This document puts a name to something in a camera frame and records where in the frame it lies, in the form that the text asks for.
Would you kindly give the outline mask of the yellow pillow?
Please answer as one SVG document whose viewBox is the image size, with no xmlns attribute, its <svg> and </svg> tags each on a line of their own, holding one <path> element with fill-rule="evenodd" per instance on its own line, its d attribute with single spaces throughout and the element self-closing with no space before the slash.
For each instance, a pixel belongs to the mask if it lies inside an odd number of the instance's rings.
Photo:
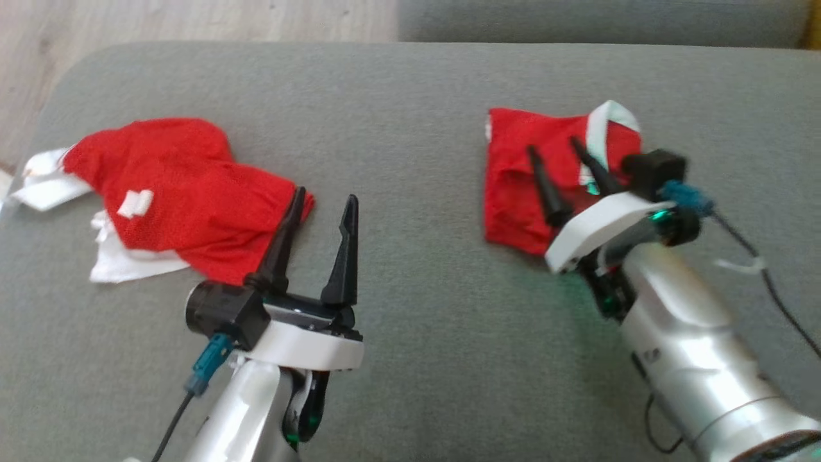
<svg viewBox="0 0 821 462">
<path fill-rule="evenodd" d="M 821 0 L 812 0 L 801 44 L 804 49 L 821 51 Z"/>
</svg>

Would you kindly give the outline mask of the grey sofa seat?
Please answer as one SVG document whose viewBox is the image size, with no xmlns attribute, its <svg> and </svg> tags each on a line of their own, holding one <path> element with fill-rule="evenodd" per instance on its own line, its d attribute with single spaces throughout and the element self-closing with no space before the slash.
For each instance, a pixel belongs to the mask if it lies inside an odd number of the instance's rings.
<svg viewBox="0 0 821 462">
<path fill-rule="evenodd" d="M 484 240 L 492 107 L 615 100 L 648 149 L 769 263 L 821 334 L 821 53 L 606 44 L 138 43 L 65 73 L 32 150 L 134 120 L 202 117 L 316 209 L 291 289 L 319 295 L 360 201 L 362 368 L 333 374 L 313 462 L 656 462 L 648 391 L 575 275 Z M 0 221 L 0 462 L 149 461 L 206 345 L 182 270 L 97 286 L 99 197 Z"/>
</svg>

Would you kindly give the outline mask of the red white basketball jersey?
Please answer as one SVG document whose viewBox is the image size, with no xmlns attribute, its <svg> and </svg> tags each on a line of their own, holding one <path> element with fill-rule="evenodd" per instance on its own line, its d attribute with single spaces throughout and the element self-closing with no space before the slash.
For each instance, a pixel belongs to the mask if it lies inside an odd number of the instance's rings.
<svg viewBox="0 0 821 462">
<path fill-rule="evenodd" d="M 90 281 L 117 284 L 192 268 L 240 284 L 263 260 L 295 182 L 235 161 L 222 128 L 155 118 L 33 155 L 11 200 L 45 212 L 96 193 Z"/>
</svg>

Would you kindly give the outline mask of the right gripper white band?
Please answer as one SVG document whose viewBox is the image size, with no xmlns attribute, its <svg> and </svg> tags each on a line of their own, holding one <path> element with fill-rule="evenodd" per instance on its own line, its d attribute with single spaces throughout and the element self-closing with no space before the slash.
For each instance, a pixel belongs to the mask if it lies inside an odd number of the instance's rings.
<svg viewBox="0 0 821 462">
<path fill-rule="evenodd" d="M 659 231 L 652 217 L 670 211 L 675 204 L 651 203 L 623 192 L 618 179 L 578 137 L 571 137 L 571 145 L 580 163 L 589 170 L 598 195 L 604 198 L 573 217 L 571 203 L 550 178 L 539 150 L 534 144 L 527 146 L 546 224 L 563 227 L 545 252 L 545 262 L 552 274 L 565 274 L 581 270 L 582 261 L 590 257 L 593 274 L 602 276 L 621 266 L 634 249 L 659 244 Z"/>
</svg>

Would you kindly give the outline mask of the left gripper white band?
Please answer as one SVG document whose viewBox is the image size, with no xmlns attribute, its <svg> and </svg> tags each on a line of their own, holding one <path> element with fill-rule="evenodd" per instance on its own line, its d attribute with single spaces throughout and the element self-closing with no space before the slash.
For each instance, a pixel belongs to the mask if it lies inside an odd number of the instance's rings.
<svg viewBox="0 0 821 462">
<path fill-rule="evenodd" d="M 263 296 L 287 293 L 287 268 L 305 197 L 306 189 L 297 187 L 261 263 L 246 275 L 244 286 Z M 340 245 L 321 302 L 297 295 L 276 296 L 264 302 L 271 319 L 246 359 L 317 372 L 360 368 L 366 346 L 355 330 L 353 312 L 358 298 L 359 204 L 356 195 L 346 199 L 338 226 Z"/>
</svg>

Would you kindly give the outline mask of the grey sofa cushion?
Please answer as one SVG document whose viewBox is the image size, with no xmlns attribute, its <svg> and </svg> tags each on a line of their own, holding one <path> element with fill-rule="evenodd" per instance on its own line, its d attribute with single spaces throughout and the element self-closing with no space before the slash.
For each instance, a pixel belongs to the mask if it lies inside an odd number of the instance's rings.
<svg viewBox="0 0 821 462">
<path fill-rule="evenodd" d="M 796 49 L 813 0 L 396 0 L 398 38 Z"/>
</svg>

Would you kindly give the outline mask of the red shorts with white stripe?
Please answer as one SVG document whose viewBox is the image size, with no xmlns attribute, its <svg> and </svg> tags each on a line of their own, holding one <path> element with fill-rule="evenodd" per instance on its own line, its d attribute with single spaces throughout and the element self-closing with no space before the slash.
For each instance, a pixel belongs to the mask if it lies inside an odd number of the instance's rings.
<svg viewBox="0 0 821 462">
<path fill-rule="evenodd" d="M 551 181 L 575 212 L 595 204 L 600 193 L 589 170 L 577 158 L 572 139 L 583 143 L 619 182 L 627 181 L 622 160 L 641 150 L 637 118 L 613 100 L 573 117 L 491 108 L 485 135 L 485 239 L 531 255 L 545 254 L 558 230 L 546 224 L 537 198 L 529 146 L 536 147 Z"/>
</svg>

